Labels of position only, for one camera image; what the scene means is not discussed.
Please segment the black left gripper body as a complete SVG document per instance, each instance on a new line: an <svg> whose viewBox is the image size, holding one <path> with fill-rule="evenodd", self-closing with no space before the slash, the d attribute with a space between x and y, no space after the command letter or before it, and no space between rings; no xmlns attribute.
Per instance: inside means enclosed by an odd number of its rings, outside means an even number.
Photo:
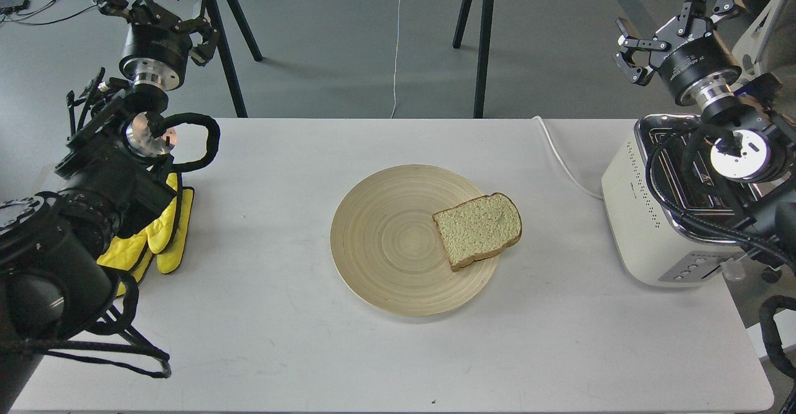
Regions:
<svg viewBox="0 0 796 414"><path fill-rule="evenodd" d="M119 70L134 83L158 86L162 91L179 88L185 82L188 61L188 39L181 34L181 22L159 25L128 25ZM201 42L191 35L194 44Z"/></svg>

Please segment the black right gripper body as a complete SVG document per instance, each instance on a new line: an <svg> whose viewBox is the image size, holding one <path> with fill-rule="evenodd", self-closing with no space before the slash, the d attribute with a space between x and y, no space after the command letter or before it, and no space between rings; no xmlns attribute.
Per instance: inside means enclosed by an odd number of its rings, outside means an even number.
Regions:
<svg viewBox="0 0 796 414"><path fill-rule="evenodd" d="M653 54L653 69L677 105L694 105L695 99L687 90L706 77L719 74L731 85L738 80L740 65L721 37L715 34L713 21L692 20L684 37L678 34L679 29L679 20L671 19L657 30L655 37L668 43L669 48Z"/></svg>

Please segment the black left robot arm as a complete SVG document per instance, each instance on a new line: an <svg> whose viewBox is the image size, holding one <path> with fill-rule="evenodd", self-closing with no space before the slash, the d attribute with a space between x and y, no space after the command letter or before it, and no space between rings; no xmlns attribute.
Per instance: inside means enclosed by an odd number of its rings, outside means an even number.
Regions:
<svg viewBox="0 0 796 414"><path fill-rule="evenodd" d="M119 63L80 96L67 97L68 155L57 192L2 203L2 412L45 356L104 365L100 352L151 357L161 369L112 366L156 379L170 355L132 326L139 291L128 270L99 264L115 238L129 238L176 201L171 173L207 167L221 130L211 116L163 116L168 91L182 86L188 61L210 62L221 34L204 14L182 20L153 0L97 0L99 12L127 21Z"/></svg>

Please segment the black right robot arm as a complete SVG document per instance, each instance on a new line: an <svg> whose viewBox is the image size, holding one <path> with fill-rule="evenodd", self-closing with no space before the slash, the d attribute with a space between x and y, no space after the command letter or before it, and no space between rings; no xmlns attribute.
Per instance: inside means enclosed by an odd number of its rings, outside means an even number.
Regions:
<svg viewBox="0 0 796 414"><path fill-rule="evenodd" d="M794 65L794 0L770 0L729 49L718 24L742 0L684 0L649 39L624 19L615 63L631 83L659 76L698 114L651 114L601 179L625 269L644 284L698 287L743 279L740 260L776 283L794 270L794 119L774 108Z"/></svg>

